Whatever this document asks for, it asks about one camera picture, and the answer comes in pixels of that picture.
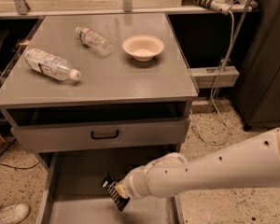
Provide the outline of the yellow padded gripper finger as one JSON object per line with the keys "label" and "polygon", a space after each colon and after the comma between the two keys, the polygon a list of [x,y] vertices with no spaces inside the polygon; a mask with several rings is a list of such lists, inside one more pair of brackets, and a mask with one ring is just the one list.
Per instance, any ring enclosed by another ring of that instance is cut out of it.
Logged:
{"label": "yellow padded gripper finger", "polygon": [[129,196],[124,188],[124,186],[122,184],[117,184],[115,186],[115,189],[117,191],[117,193],[119,194],[120,197],[124,198],[124,199],[128,199]]}

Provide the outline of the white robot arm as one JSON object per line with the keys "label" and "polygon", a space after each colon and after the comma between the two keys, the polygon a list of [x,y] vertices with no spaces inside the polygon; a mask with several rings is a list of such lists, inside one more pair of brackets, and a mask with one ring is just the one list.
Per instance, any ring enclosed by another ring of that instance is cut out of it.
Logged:
{"label": "white robot arm", "polygon": [[117,185],[123,198],[167,198],[191,189],[280,187],[280,128],[188,161],[170,153],[132,169]]}

